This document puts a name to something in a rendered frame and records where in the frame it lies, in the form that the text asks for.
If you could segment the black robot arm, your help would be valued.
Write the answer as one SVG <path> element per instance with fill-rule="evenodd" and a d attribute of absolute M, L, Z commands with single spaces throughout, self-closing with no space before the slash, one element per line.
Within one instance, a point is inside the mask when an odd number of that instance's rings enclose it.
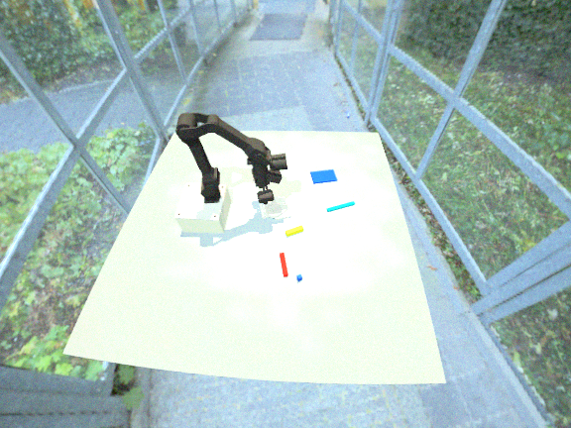
<path fill-rule="evenodd" d="M 199 122 L 204 124 L 197 126 Z M 204 203 L 219 203 L 221 198 L 220 172 L 218 167 L 210 165 L 206 151 L 199 140 L 199 137 L 205 134 L 215 133 L 244 151 L 247 157 L 246 163 L 252 165 L 254 174 L 269 173 L 267 183 L 280 184 L 283 178 L 280 170 L 287 169 L 286 154 L 271 155 L 271 150 L 263 141 L 242 134 L 216 114 L 183 113 L 178 117 L 175 131 L 179 139 L 188 145 L 202 173 L 200 194 L 204 198 Z"/>

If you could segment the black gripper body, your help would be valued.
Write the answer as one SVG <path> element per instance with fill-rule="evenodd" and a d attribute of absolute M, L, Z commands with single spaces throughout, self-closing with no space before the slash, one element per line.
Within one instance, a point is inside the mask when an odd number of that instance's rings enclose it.
<path fill-rule="evenodd" d="M 253 173 L 253 168 L 251 169 L 252 175 L 254 176 L 256 187 L 262 187 L 263 190 L 257 193 L 259 203 L 265 203 L 274 201 L 275 197 L 273 191 L 268 189 L 269 183 L 267 183 L 267 178 L 270 177 L 269 173 L 265 173 L 263 175 L 256 175 Z M 266 187 L 266 189 L 265 189 Z"/>

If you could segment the red flat bar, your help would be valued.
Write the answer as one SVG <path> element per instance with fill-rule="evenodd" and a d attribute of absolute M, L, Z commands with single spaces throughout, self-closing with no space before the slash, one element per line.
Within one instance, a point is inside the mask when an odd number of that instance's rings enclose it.
<path fill-rule="evenodd" d="M 286 269 L 285 254 L 284 254 L 284 253 L 280 253 L 280 257 L 281 257 L 281 262 L 282 262 L 283 274 L 284 274 L 284 276 L 288 276 L 288 274 L 287 274 L 287 269 Z"/>

